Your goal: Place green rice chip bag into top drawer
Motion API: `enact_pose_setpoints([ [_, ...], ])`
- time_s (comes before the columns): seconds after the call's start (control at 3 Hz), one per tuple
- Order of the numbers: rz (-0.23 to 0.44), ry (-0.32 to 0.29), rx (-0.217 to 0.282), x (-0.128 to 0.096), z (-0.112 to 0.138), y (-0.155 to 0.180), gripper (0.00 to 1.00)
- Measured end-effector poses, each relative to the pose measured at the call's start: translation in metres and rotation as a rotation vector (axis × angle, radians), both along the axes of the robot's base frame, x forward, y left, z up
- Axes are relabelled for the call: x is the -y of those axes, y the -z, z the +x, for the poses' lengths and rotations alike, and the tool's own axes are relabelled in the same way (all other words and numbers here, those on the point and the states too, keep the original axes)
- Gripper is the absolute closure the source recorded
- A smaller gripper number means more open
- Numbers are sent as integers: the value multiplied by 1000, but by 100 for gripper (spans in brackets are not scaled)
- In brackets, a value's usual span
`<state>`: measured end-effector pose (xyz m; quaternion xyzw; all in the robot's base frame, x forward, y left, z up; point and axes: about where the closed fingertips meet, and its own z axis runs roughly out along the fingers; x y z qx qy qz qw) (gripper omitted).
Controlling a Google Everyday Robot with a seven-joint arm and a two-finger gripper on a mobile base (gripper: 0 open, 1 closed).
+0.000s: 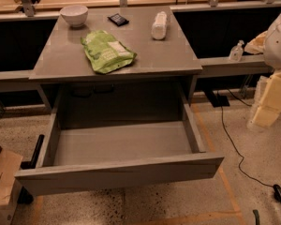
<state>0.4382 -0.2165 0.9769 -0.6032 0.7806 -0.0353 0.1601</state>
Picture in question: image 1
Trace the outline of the foam padded gripper finger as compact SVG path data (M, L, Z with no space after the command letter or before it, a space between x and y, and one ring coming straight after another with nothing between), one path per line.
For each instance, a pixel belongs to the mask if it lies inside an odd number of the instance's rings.
M247 127L269 128L281 113L281 70L269 78L261 76L256 86Z

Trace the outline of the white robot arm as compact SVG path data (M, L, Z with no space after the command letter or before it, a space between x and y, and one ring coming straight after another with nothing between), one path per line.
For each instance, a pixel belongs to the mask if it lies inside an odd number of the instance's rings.
M264 63L274 69L267 80L258 82L248 126L254 130L269 128L281 113L281 13L268 30L248 42L247 53L263 53Z

